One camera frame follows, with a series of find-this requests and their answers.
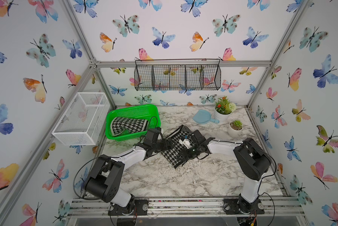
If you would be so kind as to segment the black white knitted scarf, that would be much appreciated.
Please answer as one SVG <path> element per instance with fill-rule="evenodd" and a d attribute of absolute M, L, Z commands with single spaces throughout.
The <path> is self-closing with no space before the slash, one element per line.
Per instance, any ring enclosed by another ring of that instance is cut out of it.
<path fill-rule="evenodd" d="M 121 136 L 126 131 L 129 134 L 143 132 L 147 130 L 148 123 L 146 119 L 115 117 L 110 123 L 110 131 L 114 137 Z"/>

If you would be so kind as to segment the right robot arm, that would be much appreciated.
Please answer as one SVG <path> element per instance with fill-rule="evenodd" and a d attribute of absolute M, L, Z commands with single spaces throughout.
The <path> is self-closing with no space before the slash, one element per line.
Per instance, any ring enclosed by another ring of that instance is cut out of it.
<path fill-rule="evenodd" d="M 224 199 L 224 212 L 227 215 L 264 214 L 264 207 L 259 199 L 259 188 L 264 174 L 268 172 L 271 160 L 255 140 L 247 138 L 242 142 L 205 138 L 198 130 L 182 136 L 180 161 L 199 158 L 202 153 L 234 156 L 245 175 L 242 191 L 238 198 Z"/>

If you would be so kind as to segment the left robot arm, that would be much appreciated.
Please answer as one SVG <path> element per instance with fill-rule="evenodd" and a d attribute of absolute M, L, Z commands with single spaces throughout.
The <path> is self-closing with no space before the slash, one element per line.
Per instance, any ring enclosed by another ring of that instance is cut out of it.
<path fill-rule="evenodd" d="M 88 174 L 84 190 L 101 201 L 120 207 L 123 214 L 131 214 L 135 210 L 135 197 L 120 188 L 123 172 L 155 153 L 173 147 L 172 138 L 164 138 L 160 127 L 149 129 L 140 142 L 121 155 L 100 155 Z"/>

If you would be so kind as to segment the green plastic basket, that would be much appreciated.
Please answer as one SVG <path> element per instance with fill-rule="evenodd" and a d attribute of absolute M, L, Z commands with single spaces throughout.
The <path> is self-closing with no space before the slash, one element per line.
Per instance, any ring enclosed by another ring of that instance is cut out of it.
<path fill-rule="evenodd" d="M 108 139 L 125 141 L 139 138 L 148 129 L 160 126 L 159 112 L 155 105 L 131 106 L 108 113 L 105 134 Z"/>

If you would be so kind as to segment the light blue plastic scoop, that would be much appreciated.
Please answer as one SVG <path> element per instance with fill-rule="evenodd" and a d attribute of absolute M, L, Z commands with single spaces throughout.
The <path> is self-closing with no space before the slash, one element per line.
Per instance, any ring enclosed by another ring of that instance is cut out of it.
<path fill-rule="evenodd" d="M 192 119 L 198 124 L 207 124 L 208 122 L 219 124 L 219 120 L 213 119 L 210 112 L 202 109 L 199 110 Z"/>

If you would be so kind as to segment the succulent in white pot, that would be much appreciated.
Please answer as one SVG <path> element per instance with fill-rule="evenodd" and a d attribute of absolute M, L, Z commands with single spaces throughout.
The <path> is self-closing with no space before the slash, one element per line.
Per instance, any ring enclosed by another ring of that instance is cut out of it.
<path fill-rule="evenodd" d="M 228 134 L 230 137 L 236 138 L 241 135 L 243 130 L 243 124 L 240 120 L 232 120 L 230 121 Z"/>

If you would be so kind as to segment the flower plant in white pot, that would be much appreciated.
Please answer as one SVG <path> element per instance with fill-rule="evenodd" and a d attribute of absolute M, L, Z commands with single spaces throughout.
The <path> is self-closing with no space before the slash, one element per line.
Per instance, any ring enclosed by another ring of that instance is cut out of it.
<path fill-rule="evenodd" d="M 215 102 L 214 117 L 219 122 L 225 122 L 236 109 L 237 105 L 230 101 L 227 96 L 220 97 Z"/>

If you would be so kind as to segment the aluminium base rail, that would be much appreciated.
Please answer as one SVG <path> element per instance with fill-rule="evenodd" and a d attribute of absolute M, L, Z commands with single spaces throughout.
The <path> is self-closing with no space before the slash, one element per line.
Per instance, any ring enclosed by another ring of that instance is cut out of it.
<path fill-rule="evenodd" d="M 262 196 L 260 204 L 252 212 L 243 213 L 238 208 L 234 197 L 204 198 L 138 198 L 136 210 L 123 214 L 118 206 L 111 206 L 103 201 L 86 201 L 75 199 L 71 204 L 70 218 L 103 218 L 103 217 L 287 217 L 304 216 L 304 211 L 294 197 Z"/>

